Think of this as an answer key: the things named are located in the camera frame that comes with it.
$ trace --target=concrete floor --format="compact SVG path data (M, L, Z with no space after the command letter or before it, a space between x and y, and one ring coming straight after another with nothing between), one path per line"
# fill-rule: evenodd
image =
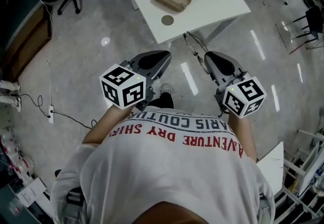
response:
M288 55L275 26L305 14L302 0L245 0L251 12L235 21L209 45L209 50L224 52L237 59L251 75L257 76L267 91L267 98L257 113L250 116L258 156L265 155L279 141L294 151L307 140L296 134L297 128L314 132L318 109L323 105L323 49L302 47ZM160 80L173 86L175 108L188 112L218 115L213 95L217 86L187 49L183 39L171 45L157 45L141 12L134 11L130 0L82 0L82 12L75 14L70 3L61 16L54 5L53 46L49 43L31 61L19 81L22 93L34 99L43 96L44 111L50 104L49 68L45 61L52 49L52 104L55 111L68 114L90 126L107 109L99 84L99 75L114 63L132 59L150 50L169 50L172 62ZM301 28L302 23L291 26ZM102 47L103 37L109 45ZM258 50L261 46L265 59ZM181 69L186 62L199 93L194 96ZM302 82L298 71L301 68ZM280 111L276 111L271 86L275 85ZM50 188L54 171L61 169L87 129L74 121L55 115L52 125L27 97L22 98L21 113L15 112L15 132L23 149L32 155L36 174Z

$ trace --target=power strip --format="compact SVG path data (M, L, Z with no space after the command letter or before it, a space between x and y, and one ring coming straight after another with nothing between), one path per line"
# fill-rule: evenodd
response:
M49 106L49 122L54 124L54 113L52 111L54 111L54 107Z

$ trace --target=person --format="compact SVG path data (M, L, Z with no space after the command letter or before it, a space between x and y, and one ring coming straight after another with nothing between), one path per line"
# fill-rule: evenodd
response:
M258 223L273 193L256 165L247 118L175 110L171 87L145 111L112 106L58 174L54 220L65 222L70 190L81 188L81 223Z
M4 81L4 80L0 80L0 88L7 89L10 91L20 91L20 85L17 82L11 83L11 82ZM9 95L0 94L0 102L10 104L13 107L15 107L18 112L21 111L21 98L20 97L11 97Z

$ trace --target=leg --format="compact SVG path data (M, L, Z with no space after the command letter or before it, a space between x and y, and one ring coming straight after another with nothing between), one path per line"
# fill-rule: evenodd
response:
M306 15L303 16L303 17L300 17L299 19L294 20L293 22L296 22L296 21L301 20L301 19L303 19L303 18L306 18Z
M299 36L295 37L295 39L298 39L298 38L301 38L302 36L306 36L306 35L310 35L310 34L311 34L311 32L305 33L305 34L302 34L302 35L299 35Z
M164 92L160 96L160 98L151 101L148 106L155 106L159 108L174 108L172 97L168 92Z
M75 13L79 14L79 13L80 13L80 10L79 10L79 8L77 7L77 2L76 2L76 0L73 0L73 4L74 4L74 7L75 7Z
M20 85L17 82L11 83L8 81L0 81L0 88L7 89L10 91L19 91Z
M312 42L314 40L317 40L317 39L307 40L307 41L304 42L304 44L309 43L309 42Z
M135 0L131 0L134 10L138 10L138 6Z
M309 137L316 138L319 141L324 141L324 138L322 137L322 135L316 135L316 134L313 134L313 133L310 133L308 131L301 130L301 129L297 129L297 133L303 133Z
M59 7L58 11L57 11L57 15L61 15L62 14L62 9L65 6L65 4L68 2L68 0L64 0L61 4L61 6Z
M212 33L209 34L208 37L204 39L204 44L208 45L217 35L219 35L225 28L227 28L236 18L228 19L222 21L217 28L214 29Z

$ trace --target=shoe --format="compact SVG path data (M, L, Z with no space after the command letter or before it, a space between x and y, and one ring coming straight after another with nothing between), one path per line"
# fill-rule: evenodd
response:
M21 98L17 97L17 101L18 101L18 105L16 106L17 111L20 112L21 111Z
M169 84L162 84L159 89L160 96L164 93L167 92L171 95L171 86Z

